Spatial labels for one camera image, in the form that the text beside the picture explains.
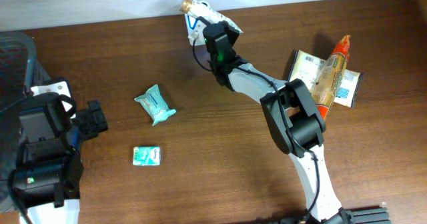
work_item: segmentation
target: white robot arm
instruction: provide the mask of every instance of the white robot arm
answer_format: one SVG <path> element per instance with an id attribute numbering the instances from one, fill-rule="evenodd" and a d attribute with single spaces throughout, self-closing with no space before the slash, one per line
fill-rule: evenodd
<path id="1" fill-rule="evenodd" d="M 203 38 L 211 57 L 211 69 L 204 67 L 193 52 L 197 63 L 211 71 L 220 85 L 261 104 L 274 143 L 294 162 L 309 215 L 303 220 L 282 219 L 280 223 L 391 224 L 386 208 L 365 211 L 342 208 L 325 164 L 322 133 L 326 124 L 304 82 L 280 81 L 256 70 L 232 48 L 239 31 L 226 21 L 210 24 L 202 17 L 198 19 L 206 25 Z M 286 110 L 292 107 L 300 110 L 288 116 Z"/>
<path id="2" fill-rule="evenodd" d="M 256 70 L 252 64 L 246 63 L 239 66 L 243 69 L 234 69 L 229 75 L 231 87 L 238 93 L 243 93 L 251 97 L 254 101 L 260 102 L 260 99 L 265 97 L 268 93 L 274 93 L 274 88 L 259 76 L 246 73 L 244 70 L 259 73 L 265 78 L 272 81 L 278 90 L 285 87 L 286 81 L 276 80 L 269 77 L 260 71 Z M 306 207 L 310 208 L 311 204 L 315 201 L 317 192 L 317 181 L 320 182 L 320 190 L 318 193 L 317 201 L 314 203 L 310 214 L 318 221 L 329 219 L 340 210 L 341 203 L 336 197 L 332 184 L 326 169 L 324 160 L 324 146 L 315 145 L 310 151 L 313 151 L 318 158 L 319 179 L 316 178 L 316 167 L 309 153 L 304 153 L 302 158 L 297 157 L 293 153 L 289 156 L 294 162 L 298 175 L 306 194 Z"/>

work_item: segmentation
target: wooden table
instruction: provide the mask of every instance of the wooden table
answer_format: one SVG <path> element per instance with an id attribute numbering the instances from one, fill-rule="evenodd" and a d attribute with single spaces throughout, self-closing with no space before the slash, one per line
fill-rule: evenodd
<path id="1" fill-rule="evenodd" d="M 326 59 L 351 34 L 348 69 L 365 73 L 353 109 L 334 105 L 325 152 L 346 208 L 381 205 L 393 223 L 427 218 L 427 26 L 415 0 L 334 0 L 224 11 L 236 51 L 287 79 L 292 50 Z M 182 15 L 25 31 L 80 108 L 98 99 L 109 131 L 83 144 L 80 223 L 240 223 L 300 213 L 294 165 L 260 106 L 200 69 Z M 207 59 L 199 48 L 200 59 Z M 152 127 L 133 100 L 160 84 L 177 113 Z M 159 167 L 132 148 L 159 145 Z M 15 223 L 16 213 L 0 216 Z"/>

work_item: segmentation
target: small green box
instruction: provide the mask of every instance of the small green box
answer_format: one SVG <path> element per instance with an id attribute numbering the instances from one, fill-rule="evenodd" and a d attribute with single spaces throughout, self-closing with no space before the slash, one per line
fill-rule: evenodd
<path id="1" fill-rule="evenodd" d="M 133 165 L 156 166 L 160 165 L 160 147 L 134 147 Z"/>

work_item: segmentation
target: teal tissue packet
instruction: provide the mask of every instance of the teal tissue packet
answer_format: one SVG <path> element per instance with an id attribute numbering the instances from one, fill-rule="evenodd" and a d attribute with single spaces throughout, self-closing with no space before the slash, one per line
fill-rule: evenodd
<path id="1" fill-rule="evenodd" d="M 153 119 L 153 125 L 166 119 L 176 113 L 175 109 L 169 109 L 165 100 L 160 94 L 159 86 L 156 84 L 150 87 L 144 95 L 134 99 L 141 103 L 142 107 L 148 112 Z"/>
<path id="2" fill-rule="evenodd" d="M 134 147 L 132 164 L 137 166 L 160 165 L 160 147 Z"/>

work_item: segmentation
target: packaged food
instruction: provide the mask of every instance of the packaged food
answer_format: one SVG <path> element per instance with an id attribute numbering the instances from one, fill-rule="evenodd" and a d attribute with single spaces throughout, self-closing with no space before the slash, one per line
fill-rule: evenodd
<path id="1" fill-rule="evenodd" d="M 165 100 L 160 94 L 159 86 L 156 84 L 150 87 L 144 95 L 134 99 L 141 103 L 142 107 L 153 119 L 153 125 L 166 119 L 176 113 L 175 109 L 169 109 Z"/>
<path id="2" fill-rule="evenodd" d="M 312 97 L 324 119 L 334 102 L 338 87 L 341 85 L 349 56 L 350 36 L 347 35 L 336 45 L 316 81 Z"/>
<path id="3" fill-rule="evenodd" d="M 316 81 L 319 79 L 325 64 L 325 60 L 299 50 L 296 53 L 289 81 L 301 79 L 306 84 L 308 91 L 313 93 Z M 362 77 L 363 73 L 346 70 L 334 102 L 347 107 L 354 107 Z"/>
<path id="4" fill-rule="evenodd" d="M 132 164 L 137 166 L 160 165 L 160 147 L 134 147 Z"/>

